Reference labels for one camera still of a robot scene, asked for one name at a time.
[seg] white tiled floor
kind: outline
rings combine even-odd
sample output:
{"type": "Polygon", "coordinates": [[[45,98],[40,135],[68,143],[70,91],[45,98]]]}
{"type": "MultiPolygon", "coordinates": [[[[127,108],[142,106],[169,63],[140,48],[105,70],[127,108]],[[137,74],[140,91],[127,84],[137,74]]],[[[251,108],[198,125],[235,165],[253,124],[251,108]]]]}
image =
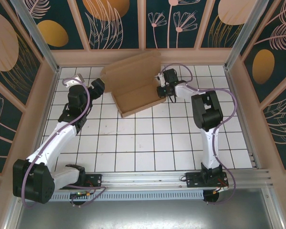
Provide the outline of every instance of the white tiled floor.
{"type": "MultiPolygon", "coordinates": [[[[222,66],[188,66],[193,87],[228,89],[222,66]]],[[[184,67],[174,66],[179,78],[190,80],[184,67]]],[[[63,68],[55,92],[44,140],[53,131],[68,90],[62,79],[81,73],[86,85],[98,78],[102,67],[63,68]]],[[[216,92],[224,119],[233,111],[231,97],[216,92]]],[[[228,168],[252,168],[237,116],[220,128],[219,157],[228,168]]],[[[66,164],[84,166],[87,172],[171,171],[201,169],[203,146],[193,120],[190,101],[177,99],[121,118],[110,94],[93,101],[88,120],[60,154],[54,169],[66,164]]]]}

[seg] golden circle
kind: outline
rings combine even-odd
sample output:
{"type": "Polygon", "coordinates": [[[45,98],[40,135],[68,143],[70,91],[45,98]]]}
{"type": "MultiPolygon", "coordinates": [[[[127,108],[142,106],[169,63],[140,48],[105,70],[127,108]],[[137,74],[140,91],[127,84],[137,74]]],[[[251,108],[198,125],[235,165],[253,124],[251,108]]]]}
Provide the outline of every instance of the golden circle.
{"type": "Polygon", "coordinates": [[[0,14],[0,71],[11,70],[18,60],[18,53],[17,34],[9,21],[0,14]]]}
{"type": "Polygon", "coordinates": [[[109,21],[110,10],[107,1],[112,7],[112,10],[116,9],[120,15],[123,17],[129,10],[129,0],[82,0],[87,11],[95,18],[102,21],[109,21]]]}
{"type": "Polygon", "coordinates": [[[264,84],[270,78],[275,67],[275,57],[267,49],[259,51],[254,60],[252,67],[253,79],[258,84],[264,84]]]}
{"type": "Polygon", "coordinates": [[[66,30],[55,21],[44,20],[39,22],[37,27],[49,45],[62,47],[69,41],[66,30]]]}
{"type": "Polygon", "coordinates": [[[227,25],[244,24],[256,0],[221,0],[218,5],[218,17],[227,25]]]}

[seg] open cardboard box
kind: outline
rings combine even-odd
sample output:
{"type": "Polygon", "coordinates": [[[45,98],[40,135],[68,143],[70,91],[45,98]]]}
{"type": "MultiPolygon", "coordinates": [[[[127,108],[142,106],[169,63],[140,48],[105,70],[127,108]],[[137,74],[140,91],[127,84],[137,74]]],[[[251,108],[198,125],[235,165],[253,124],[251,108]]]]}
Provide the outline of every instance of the open cardboard box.
{"type": "Polygon", "coordinates": [[[122,117],[132,115],[165,101],[159,98],[155,76],[160,72],[158,51],[146,52],[103,68],[105,92],[111,92],[122,117]]]}

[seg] cardboard flap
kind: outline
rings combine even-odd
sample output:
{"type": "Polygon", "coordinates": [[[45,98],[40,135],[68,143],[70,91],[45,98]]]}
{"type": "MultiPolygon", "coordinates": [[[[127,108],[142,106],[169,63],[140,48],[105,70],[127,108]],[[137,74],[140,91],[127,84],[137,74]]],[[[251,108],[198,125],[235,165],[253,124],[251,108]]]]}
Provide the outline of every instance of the cardboard flap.
{"type": "Polygon", "coordinates": [[[161,70],[160,53],[146,52],[104,67],[101,78],[105,83],[105,92],[114,92],[124,87],[128,88],[138,82],[152,79],[161,70]]]}

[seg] black mounting plate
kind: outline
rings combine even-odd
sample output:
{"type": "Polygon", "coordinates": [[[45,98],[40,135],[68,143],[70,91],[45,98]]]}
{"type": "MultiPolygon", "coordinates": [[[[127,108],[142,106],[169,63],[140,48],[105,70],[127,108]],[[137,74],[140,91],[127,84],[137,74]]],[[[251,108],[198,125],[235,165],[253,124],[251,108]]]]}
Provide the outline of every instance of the black mounting plate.
{"type": "MultiPolygon", "coordinates": [[[[100,187],[102,186],[102,175],[101,174],[86,174],[85,176],[85,183],[82,185],[83,187],[100,187]]],[[[63,187],[64,189],[76,189],[73,187],[63,187]]]]}
{"type": "Polygon", "coordinates": [[[200,172],[186,173],[185,178],[187,187],[220,187],[223,184],[219,180],[221,180],[225,185],[229,186],[227,174],[225,172],[222,172],[220,175],[209,179],[207,183],[203,181],[200,172]]]}

